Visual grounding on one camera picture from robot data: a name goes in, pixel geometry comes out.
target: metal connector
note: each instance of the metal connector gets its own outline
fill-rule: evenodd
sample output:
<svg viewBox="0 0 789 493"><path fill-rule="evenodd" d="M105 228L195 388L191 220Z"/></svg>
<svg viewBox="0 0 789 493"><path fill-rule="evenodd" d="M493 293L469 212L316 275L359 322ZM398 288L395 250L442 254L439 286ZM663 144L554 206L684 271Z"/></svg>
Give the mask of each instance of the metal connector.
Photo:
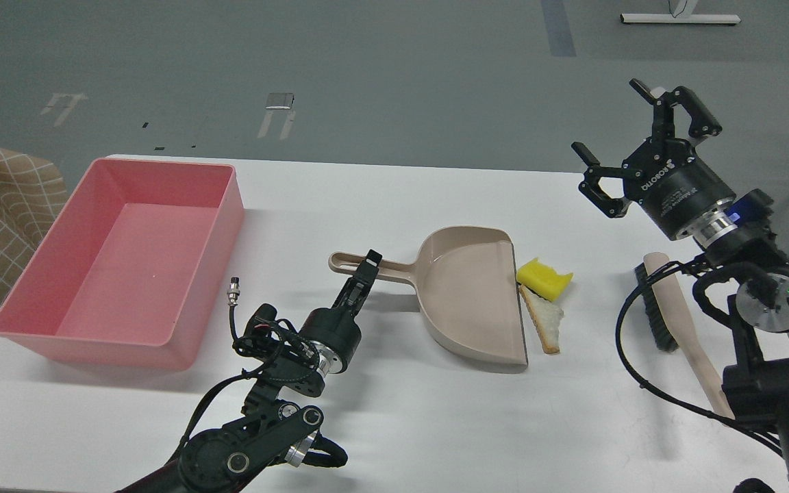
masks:
<svg viewBox="0 0 789 493"><path fill-rule="evenodd" d="M239 278L231 277L231 287L227 290L227 304L229 306L236 306L236 300L239 297Z"/></svg>

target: dustpan handle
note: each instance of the dustpan handle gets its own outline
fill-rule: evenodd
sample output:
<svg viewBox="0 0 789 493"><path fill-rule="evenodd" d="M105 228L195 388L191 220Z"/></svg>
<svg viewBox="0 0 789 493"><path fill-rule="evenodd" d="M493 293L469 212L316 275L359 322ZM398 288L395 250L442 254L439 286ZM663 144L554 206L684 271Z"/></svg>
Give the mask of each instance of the dustpan handle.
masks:
<svg viewBox="0 0 789 493"><path fill-rule="evenodd" d="M328 266L334 272L340 274L354 274L355 268L363 261L363 255L354 255L354 253L335 252L332 253L328 259ZM413 265L401 264L398 262L391 262L383 260L379 263L379 274L376 275L377 279L382 281L391 281L392 283L410 284L416 286L414 283Z"/></svg>

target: screw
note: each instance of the screw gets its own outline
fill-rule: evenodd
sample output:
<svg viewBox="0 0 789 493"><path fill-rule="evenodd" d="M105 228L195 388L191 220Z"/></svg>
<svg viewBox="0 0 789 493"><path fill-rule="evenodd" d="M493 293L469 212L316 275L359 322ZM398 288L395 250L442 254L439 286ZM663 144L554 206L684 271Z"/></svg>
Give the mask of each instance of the screw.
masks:
<svg viewBox="0 0 789 493"><path fill-rule="evenodd" d="M296 405L292 405L292 403L287 403L287 405L282 405L281 408L279 408L279 415L282 418L287 418L293 415L295 412L297 412L297 409L298 408Z"/></svg>
<svg viewBox="0 0 789 493"><path fill-rule="evenodd" d="M248 469L248 455L242 452L234 452L227 458L227 468L231 473L244 473Z"/></svg>
<svg viewBox="0 0 789 493"><path fill-rule="evenodd" d="M303 412L303 421L307 425L317 425L321 420L322 413L318 412L317 409L310 408Z"/></svg>

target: wooden brush handle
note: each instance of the wooden brush handle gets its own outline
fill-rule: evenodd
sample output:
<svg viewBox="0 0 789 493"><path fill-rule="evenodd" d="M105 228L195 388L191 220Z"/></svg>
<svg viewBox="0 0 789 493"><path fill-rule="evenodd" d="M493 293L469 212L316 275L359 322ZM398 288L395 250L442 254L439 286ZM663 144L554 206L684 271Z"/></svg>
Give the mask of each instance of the wooden brush handle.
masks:
<svg viewBox="0 0 789 493"><path fill-rule="evenodd" d="M648 275L667 262L669 262L669 258L664 253L648 253L644 256L644 268L647 269ZM666 327L673 335L674 340L677 341L677 346L684 350L686 361L690 363L693 374L696 375L699 385L705 391L708 402L711 403L711 409L721 416L733 418L732 409L729 408L729 403L723 394L723 389L721 389L723 384L721 376L699 344L696 327L692 324L690 309L686 305L683 291L680 290L680 284L677 283L674 275L669 275L669 277L653 284L653 294L660 305L660 313L666 321Z"/></svg>

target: beige dustpan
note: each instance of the beige dustpan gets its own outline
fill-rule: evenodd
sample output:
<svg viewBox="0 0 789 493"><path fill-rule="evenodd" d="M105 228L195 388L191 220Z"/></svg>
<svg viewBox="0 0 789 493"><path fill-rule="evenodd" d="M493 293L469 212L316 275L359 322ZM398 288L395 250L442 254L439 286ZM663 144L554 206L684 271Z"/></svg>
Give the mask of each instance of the beige dustpan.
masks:
<svg viewBox="0 0 789 493"><path fill-rule="evenodd" d="M351 274L364 259L337 252L331 270ZM504 231L447 227L435 231L411 264L385 261L376 277L411 284L441 346L482 362L526 365L513 242Z"/></svg>

